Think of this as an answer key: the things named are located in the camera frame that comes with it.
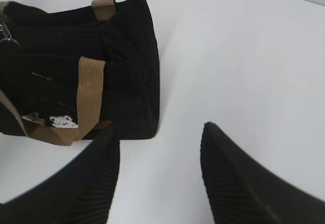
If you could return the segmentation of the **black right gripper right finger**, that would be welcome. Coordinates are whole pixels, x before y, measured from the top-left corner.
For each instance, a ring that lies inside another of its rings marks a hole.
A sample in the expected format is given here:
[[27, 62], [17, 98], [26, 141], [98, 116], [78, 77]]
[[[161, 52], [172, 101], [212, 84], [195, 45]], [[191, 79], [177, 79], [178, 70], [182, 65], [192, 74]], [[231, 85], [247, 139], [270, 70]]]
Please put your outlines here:
[[324, 223], [324, 201], [267, 170], [212, 122], [203, 128], [201, 171], [215, 223]]

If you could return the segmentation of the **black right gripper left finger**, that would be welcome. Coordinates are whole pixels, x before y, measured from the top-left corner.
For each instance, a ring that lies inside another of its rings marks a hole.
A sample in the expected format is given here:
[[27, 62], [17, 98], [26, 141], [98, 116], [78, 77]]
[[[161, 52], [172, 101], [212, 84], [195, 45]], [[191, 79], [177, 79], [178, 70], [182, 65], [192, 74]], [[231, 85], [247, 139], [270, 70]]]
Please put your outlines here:
[[111, 125], [56, 174], [1, 205], [1, 223], [107, 223], [119, 167]]

